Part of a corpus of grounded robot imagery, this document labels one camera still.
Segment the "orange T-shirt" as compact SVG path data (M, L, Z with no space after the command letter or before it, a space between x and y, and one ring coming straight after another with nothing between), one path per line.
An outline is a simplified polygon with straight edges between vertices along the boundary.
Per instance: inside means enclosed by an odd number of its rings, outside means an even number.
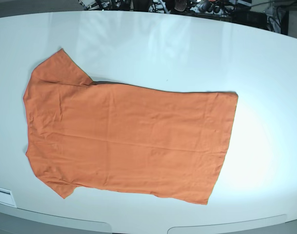
M62 198L87 187L206 205L238 95L94 82L59 50L33 70L23 102L26 156Z

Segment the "black equipment box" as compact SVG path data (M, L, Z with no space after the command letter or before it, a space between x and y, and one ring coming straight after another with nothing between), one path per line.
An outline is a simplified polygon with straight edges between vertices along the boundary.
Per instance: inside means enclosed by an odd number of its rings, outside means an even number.
M265 13L246 11L234 13L231 18L233 23L282 35L288 35L289 32L289 12L278 12L278 14L271 16Z

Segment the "white label sticker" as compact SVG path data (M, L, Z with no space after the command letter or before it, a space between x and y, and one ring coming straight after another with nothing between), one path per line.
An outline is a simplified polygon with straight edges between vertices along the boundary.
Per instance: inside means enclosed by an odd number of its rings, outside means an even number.
M12 192L4 188L0 188L0 204L17 207Z

